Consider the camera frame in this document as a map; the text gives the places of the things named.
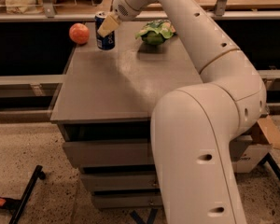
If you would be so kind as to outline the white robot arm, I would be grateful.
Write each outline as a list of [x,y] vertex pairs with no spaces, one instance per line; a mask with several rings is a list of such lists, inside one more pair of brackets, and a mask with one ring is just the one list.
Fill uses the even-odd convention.
[[201,76],[168,92],[151,115],[151,146],[168,224],[246,224],[230,142],[266,106],[252,63],[194,0],[113,0],[100,35],[158,2]]

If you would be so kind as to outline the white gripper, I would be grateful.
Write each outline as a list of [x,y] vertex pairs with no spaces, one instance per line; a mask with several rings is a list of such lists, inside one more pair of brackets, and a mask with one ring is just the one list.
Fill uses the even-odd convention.
[[109,13],[98,29],[101,37],[106,37],[117,30],[121,21],[131,21],[147,5],[147,0],[114,0],[113,12]]

